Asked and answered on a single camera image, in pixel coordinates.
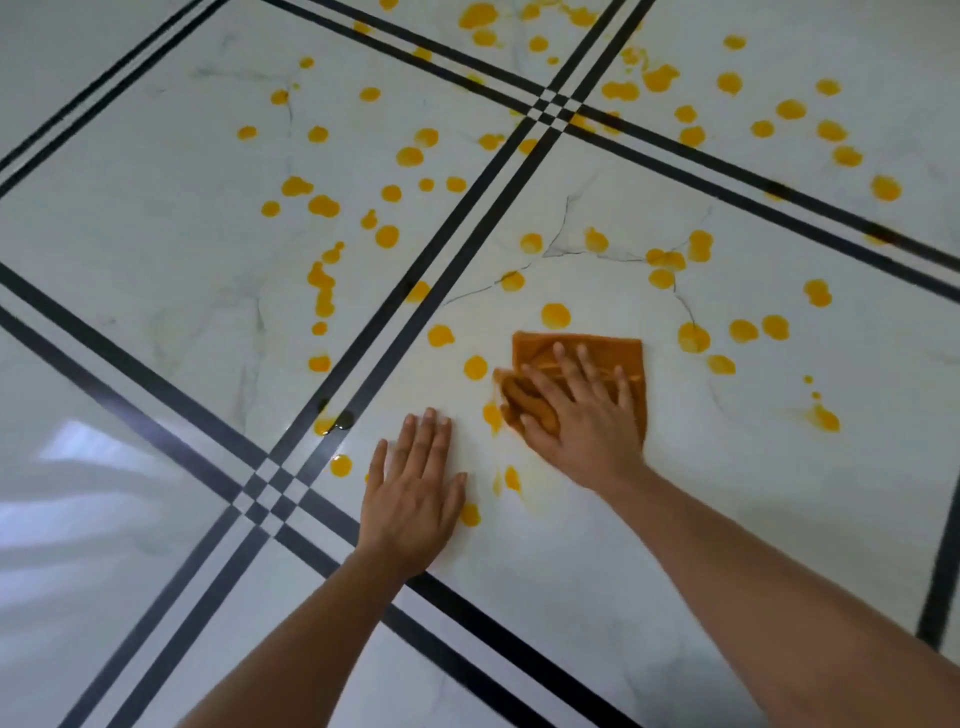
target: forearm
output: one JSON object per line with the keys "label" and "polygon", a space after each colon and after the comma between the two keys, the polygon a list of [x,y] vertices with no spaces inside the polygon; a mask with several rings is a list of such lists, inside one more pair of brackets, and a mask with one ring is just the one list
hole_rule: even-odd
{"label": "forearm", "polygon": [[180,728],[319,728],[399,591],[396,569],[355,551],[185,718]]}
{"label": "forearm", "polygon": [[893,622],[655,473],[618,493],[776,724],[958,724],[960,671]]}

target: floor tile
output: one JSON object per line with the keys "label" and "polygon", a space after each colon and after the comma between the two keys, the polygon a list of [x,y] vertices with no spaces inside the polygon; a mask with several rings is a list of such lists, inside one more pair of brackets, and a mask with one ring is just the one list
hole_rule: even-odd
{"label": "floor tile", "polygon": [[659,0],[589,102],[957,256],[942,10]]}
{"label": "floor tile", "polygon": [[[694,231],[711,236],[708,255],[691,252]],[[676,292],[648,281],[656,248],[684,254]],[[823,307],[804,293],[820,279]],[[357,517],[376,439],[440,407],[459,427],[450,469],[471,473],[481,522],[460,526],[436,575],[643,725],[696,724],[707,703],[756,721],[633,534],[484,416],[510,334],[548,330],[552,303],[569,313],[564,330],[644,341],[655,467],[914,629],[958,466],[951,304],[577,139],[557,143],[359,418],[339,452],[352,469],[327,468],[314,487]],[[691,312],[703,353],[679,346]],[[739,319],[756,340],[733,342]],[[786,339],[765,332],[781,336],[777,323]],[[432,346],[432,327],[453,342]],[[474,356],[478,380],[465,376]],[[726,363],[714,356],[735,374],[713,374]],[[693,693],[710,700],[682,698]]]}
{"label": "floor tile", "polygon": [[0,332],[0,722],[57,725],[224,503]]}
{"label": "floor tile", "polygon": [[[0,250],[269,448],[493,157],[478,140],[495,148],[515,122],[416,68],[234,0],[3,200]],[[422,129],[436,146],[431,132],[417,146]],[[397,163],[404,149],[415,166]],[[393,185],[399,202],[384,197]],[[318,286],[332,302],[318,303]]]}

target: hand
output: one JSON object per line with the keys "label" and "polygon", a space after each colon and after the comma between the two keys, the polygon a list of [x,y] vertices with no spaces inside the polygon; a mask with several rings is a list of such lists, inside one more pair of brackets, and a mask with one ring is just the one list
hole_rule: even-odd
{"label": "hand", "polygon": [[376,444],[370,463],[356,550],[376,552],[377,558],[393,562],[402,581],[425,571],[437,558],[466,497],[466,473],[454,475],[444,488],[453,423],[446,417],[439,426],[436,421],[432,407],[423,413],[420,427],[416,415],[407,415],[386,477],[386,440]]}
{"label": "hand", "polygon": [[560,421],[560,438],[556,439],[529,414],[521,415],[527,445],[550,465],[609,502],[647,472],[636,434],[630,383],[623,369],[616,367],[617,402],[613,402],[586,346],[581,344],[577,351],[582,372],[560,342],[554,344],[553,354],[573,401],[543,372],[524,365],[523,373],[556,410]]}

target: marble floor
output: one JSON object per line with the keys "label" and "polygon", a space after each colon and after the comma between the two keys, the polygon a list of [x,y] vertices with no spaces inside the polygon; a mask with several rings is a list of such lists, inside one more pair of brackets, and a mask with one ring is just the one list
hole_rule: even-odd
{"label": "marble floor", "polygon": [[175,725],[428,404],[472,518],[334,725],[762,724],[502,426],[516,330],[642,339],[651,463],[960,662],[960,12],[905,13],[0,10],[0,724]]}

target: right hand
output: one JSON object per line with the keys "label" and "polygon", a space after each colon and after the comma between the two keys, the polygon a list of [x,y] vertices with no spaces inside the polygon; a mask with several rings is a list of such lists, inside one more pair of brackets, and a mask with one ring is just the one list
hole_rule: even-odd
{"label": "right hand", "polygon": [[613,402],[586,346],[581,345],[577,351],[582,371],[566,355],[563,344],[554,344],[553,354],[573,400],[543,372],[525,365],[523,373],[557,412],[560,437],[550,436],[537,420],[523,414],[520,419],[526,432],[524,439],[550,465],[610,501],[630,489],[647,471],[643,445],[636,433],[630,383],[623,369],[616,367],[617,401]]}

